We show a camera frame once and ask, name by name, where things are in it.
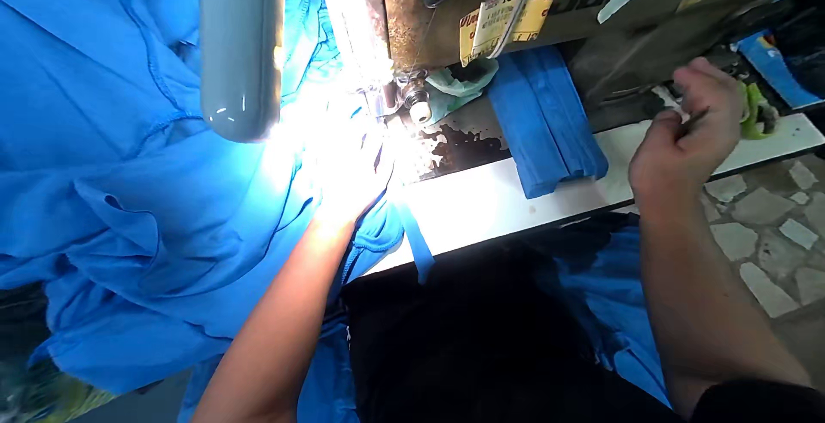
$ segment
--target needle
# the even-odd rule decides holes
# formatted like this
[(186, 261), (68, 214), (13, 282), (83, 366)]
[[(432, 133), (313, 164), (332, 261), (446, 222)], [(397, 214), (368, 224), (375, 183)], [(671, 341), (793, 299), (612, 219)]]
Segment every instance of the needle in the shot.
[(704, 119), (708, 112), (710, 112), (710, 109), (706, 109), (699, 113), (696, 113), (695, 115), (691, 115), (691, 118), (687, 119), (687, 121), (681, 125), (677, 139), (682, 139), (689, 135), (693, 128), (696, 126), (696, 123)]

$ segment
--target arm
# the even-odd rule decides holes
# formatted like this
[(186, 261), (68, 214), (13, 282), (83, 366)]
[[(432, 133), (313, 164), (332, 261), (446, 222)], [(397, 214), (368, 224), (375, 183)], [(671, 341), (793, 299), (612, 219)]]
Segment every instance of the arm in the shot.
[(374, 165), (380, 143), (355, 145), (349, 154), (329, 148), (324, 201), (223, 356), (193, 423), (295, 421), (333, 278), (392, 170), (391, 161)]
[(702, 185), (739, 138), (735, 80), (697, 59), (674, 79), (687, 112), (708, 111), (685, 137), (660, 113), (639, 147), (630, 181), (641, 212), (642, 281), (674, 408), (690, 417), (702, 393), (753, 377), (810, 386), (799, 362), (716, 244), (699, 201)]

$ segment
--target white table surface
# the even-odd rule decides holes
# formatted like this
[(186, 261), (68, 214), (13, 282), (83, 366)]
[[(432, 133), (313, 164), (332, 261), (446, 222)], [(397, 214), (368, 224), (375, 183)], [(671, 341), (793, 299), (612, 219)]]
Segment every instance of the white table surface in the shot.
[[(527, 199), (516, 163), (510, 158), (406, 186), (403, 196), (434, 256), (547, 223), (568, 221), (605, 207), (628, 205), (633, 200), (628, 182), (630, 159), (649, 125), (646, 121), (596, 134), (610, 164), (601, 180), (573, 181), (559, 185), (549, 195)], [(730, 175), (822, 144), (825, 137), (804, 114), (790, 115), (780, 120), (775, 136), (742, 140), (715, 176)], [(412, 261), (405, 236), (367, 274)]]

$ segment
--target white tape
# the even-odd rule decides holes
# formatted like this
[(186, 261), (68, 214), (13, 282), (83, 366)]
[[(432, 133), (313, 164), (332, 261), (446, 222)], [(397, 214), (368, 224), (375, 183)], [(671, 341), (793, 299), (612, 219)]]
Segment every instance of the white tape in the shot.
[(608, 18), (613, 17), (619, 9), (623, 8), (624, 5), (630, 3), (630, 0), (610, 0), (607, 1), (607, 4), (599, 11), (599, 24), (603, 24), (607, 21)]

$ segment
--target forearm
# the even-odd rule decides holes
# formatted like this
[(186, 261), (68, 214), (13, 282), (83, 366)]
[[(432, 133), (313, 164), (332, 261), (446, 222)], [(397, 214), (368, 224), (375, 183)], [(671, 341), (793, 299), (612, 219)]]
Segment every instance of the forearm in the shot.
[(716, 383), (810, 384), (718, 247), (697, 198), (640, 205), (642, 278), (668, 389), (688, 416)]
[(319, 213), (223, 356), (195, 423), (294, 420), (327, 295), (354, 229), (353, 222)]

